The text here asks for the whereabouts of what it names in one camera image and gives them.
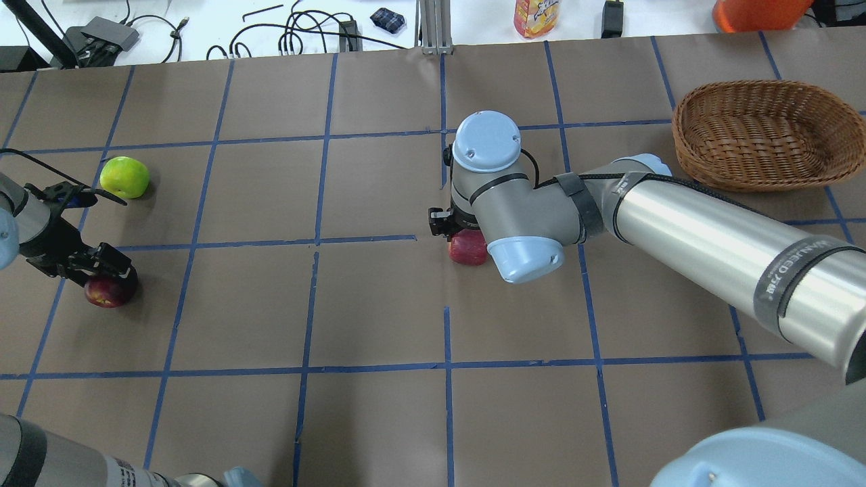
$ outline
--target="orange bottle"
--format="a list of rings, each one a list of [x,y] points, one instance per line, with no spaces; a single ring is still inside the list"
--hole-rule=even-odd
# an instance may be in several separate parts
[[[713,20],[722,32],[784,30],[796,24],[812,0],[716,0]]]
[[[542,36],[559,17],[559,0],[517,0],[514,6],[514,28],[526,39]]]

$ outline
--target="gray robot arm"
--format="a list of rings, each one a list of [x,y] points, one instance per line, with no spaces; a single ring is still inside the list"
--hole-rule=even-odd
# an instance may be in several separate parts
[[[433,233],[480,228],[503,279],[520,283],[562,265],[563,246],[606,229],[839,368],[848,383],[866,377],[862,249],[670,178],[649,154],[540,187],[519,154],[520,132],[506,115],[470,115],[450,151],[451,209],[431,209]]]

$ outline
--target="blue joint cap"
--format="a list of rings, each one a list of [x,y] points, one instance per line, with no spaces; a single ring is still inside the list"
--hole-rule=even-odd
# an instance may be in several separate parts
[[[520,129],[505,114],[475,112],[457,128],[452,154],[471,172],[508,169],[520,157]]]
[[[0,269],[6,269],[18,256],[18,224],[6,210],[0,210]]]
[[[647,166],[647,168],[651,172],[654,172],[655,174],[664,174],[665,176],[673,176],[674,175],[674,173],[672,173],[670,171],[670,168],[668,167],[668,165],[663,163],[661,158],[659,158],[655,154],[643,153],[643,154],[638,154],[636,156],[622,157],[622,158],[619,158],[617,160],[634,160],[636,162],[643,164],[644,166]]]

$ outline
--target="wire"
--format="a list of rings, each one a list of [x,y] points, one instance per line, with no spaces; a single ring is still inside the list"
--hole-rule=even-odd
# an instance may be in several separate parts
[[[244,44],[243,42],[235,43],[235,57],[241,57],[241,50],[239,49],[241,46],[243,46],[243,48],[247,50],[247,57],[253,57],[253,53],[249,52],[247,44]]]
[[[184,40],[181,39],[181,37],[180,37],[180,31],[181,31],[181,30],[186,26],[186,24],[190,21],[190,18],[189,18],[189,17],[184,17],[184,18],[180,21],[180,23],[178,24],[178,26],[175,27],[175,25],[174,25],[173,23],[171,23],[170,21],[168,21],[168,20],[167,20],[166,18],[164,18],[164,17],[157,16],[157,15],[153,15],[153,14],[144,14],[143,16],[137,16],[137,17],[133,18],[131,21],[129,21],[129,22],[126,23],[126,26],[127,26],[127,27],[128,27],[128,26],[132,26],[133,23],[135,23],[136,21],[141,20],[141,19],[143,19],[143,18],[155,18],[155,19],[158,19],[158,20],[161,20],[161,21],[167,23],[167,24],[169,25],[169,27],[171,27],[171,33],[169,34],[169,36],[170,36],[171,39],[172,39],[172,41],[171,41],[171,49],[169,49],[168,54],[165,55],[165,59],[163,59],[163,60],[162,60],[161,62],[159,62],[159,63],[160,63],[160,64],[163,64],[163,63],[168,62],[168,60],[171,59],[171,55],[174,54],[174,49],[175,49],[175,48],[178,48],[178,59],[177,59],[177,61],[180,61],[180,58],[181,58],[181,56],[182,56],[183,53],[184,53]]]
[[[85,187],[88,187],[88,188],[90,187],[90,185],[85,185],[84,183],[80,182],[78,179],[75,179],[75,178],[73,178],[72,176],[69,176],[68,174],[65,174],[65,173],[63,173],[63,172],[60,172],[60,171],[56,170],[54,167],[51,167],[51,166],[49,166],[48,164],[45,164],[44,162],[42,162],[42,161],[40,161],[39,159],[37,159],[37,158],[31,156],[31,155],[28,154],[28,153],[23,153],[23,152],[18,151],[18,150],[16,150],[16,149],[8,149],[8,148],[6,148],[6,149],[0,149],[0,154],[3,154],[3,153],[15,154],[15,155],[21,156],[21,157],[23,157],[23,158],[25,158],[25,159],[29,159],[29,160],[31,160],[31,161],[37,163],[39,166],[42,166],[42,167],[44,167],[45,169],[48,169],[49,171],[53,172],[54,174],[57,174],[57,175],[60,176],[61,178],[66,179],[66,180],[69,181],[70,183],[76,183],[77,185],[85,186]]]
[[[322,23],[323,22],[317,21],[316,17],[310,15],[308,12],[293,12],[291,15],[289,15],[288,19],[286,19],[286,32],[288,33],[289,29],[298,29],[298,20],[301,18],[301,16],[308,16],[308,17],[310,17],[310,19],[313,20],[315,25],[311,29],[315,29],[316,27],[319,28],[319,35],[322,38],[322,49],[324,49],[325,52],[327,52],[327,43],[325,43],[325,33],[322,30]],[[294,45],[292,43],[292,37],[288,38],[288,48],[286,50],[289,50],[289,49],[292,49],[294,51]]]
[[[237,41],[237,38],[240,37],[241,34],[243,34],[244,32],[246,32],[247,30],[254,29],[254,28],[256,28],[256,27],[276,27],[276,28],[279,28],[279,29],[285,29],[285,28],[286,28],[285,25],[282,25],[282,24],[279,24],[279,23],[254,23],[254,24],[252,24],[252,25],[248,25],[247,27],[244,27],[243,29],[239,30],[239,31],[237,32],[237,34],[235,34],[235,36],[232,37],[231,42],[229,42],[229,50],[231,50],[231,46],[233,46],[233,45],[235,44],[235,41]],[[317,30],[301,29],[300,27],[297,27],[297,28],[289,28],[289,29],[290,29],[291,31],[306,32],[306,33],[312,33],[312,34],[319,34],[319,31],[317,31]],[[398,46],[397,44],[392,44],[392,43],[390,43],[390,42],[386,42],[386,41],[380,41],[379,39],[373,39],[373,38],[371,38],[371,37],[358,36],[358,35],[355,35],[355,34],[346,34],[346,33],[343,33],[343,32],[322,32],[321,34],[324,34],[324,35],[326,35],[326,36],[340,36],[340,37],[346,37],[346,38],[350,38],[350,39],[364,39],[364,40],[369,41],[369,42],[376,42],[376,43],[379,43],[379,44],[384,44],[385,46],[389,46],[389,47],[396,48],[396,49],[406,49],[405,47],[403,47],[403,46]]]
[[[129,20],[129,16],[132,15],[132,7],[129,4],[129,0],[126,0],[126,16],[123,17],[123,20],[120,23],[126,23]]]
[[[210,60],[210,53],[213,52],[214,49],[218,49],[220,52],[222,52],[223,57],[229,57],[229,53],[225,52],[225,49],[223,49],[223,46],[213,45],[213,46],[210,46],[210,49],[208,49],[208,54],[204,57],[204,59],[206,61]]]
[[[535,160],[533,155],[531,153],[529,153],[529,151],[526,149],[520,149],[520,153],[527,156],[529,158],[529,160],[532,161],[533,168],[535,168],[535,187],[538,188],[539,187],[539,179],[541,179],[538,161]]]
[[[79,68],[81,67],[81,63],[78,62],[78,53],[75,52],[75,49],[72,48],[72,44],[69,43],[69,39],[66,37],[66,30],[63,30],[63,27],[57,22],[57,19],[54,18],[54,14],[51,13],[51,9],[48,8],[48,5],[45,4],[45,0],[42,0],[42,7],[48,12],[48,16],[51,17],[51,21],[55,23],[57,30],[60,30],[60,38],[63,40],[63,43],[66,44],[66,47],[72,51],[72,54],[75,55],[75,65]]]
[[[821,21],[818,20],[818,18],[817,18],[816,16],[814,16],[814,15],[812,15],[812,14],[803,14],[803,15],[809,17],[809,18],[812,19],[812,20],[814,20],[814,21],[818,24],[818,27],[823,27],[823,26],[824,26],[824,25],[821,23]]]

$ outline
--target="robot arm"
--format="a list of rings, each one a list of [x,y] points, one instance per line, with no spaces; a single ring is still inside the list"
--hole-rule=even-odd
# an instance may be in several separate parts
[[[503,279],[520,283],[562,265],[563,246],[606,229],[841,369],[848,383],[866,377],[863,250],[670,178],[650,154],[535,188],[519,153],[507,116],[470,115],[451,148],[451,209],[430,209],[434,235],[480,228]]]
[[[27,154],[19,154],[31,159]],[[138,275],[129,257],[108,243],[100,243],[96,248],[84,244],[78,229],[61,216],[67,208],[95,205],[97,195],[126,204],[110,193],[77,181],[76,184],[64,181],[40,191],[33,185],[21,187],[0,172],[0,269],[21,254],[49,277],[68,278],[83,287],[90,276],[104,274],[135,289]]]

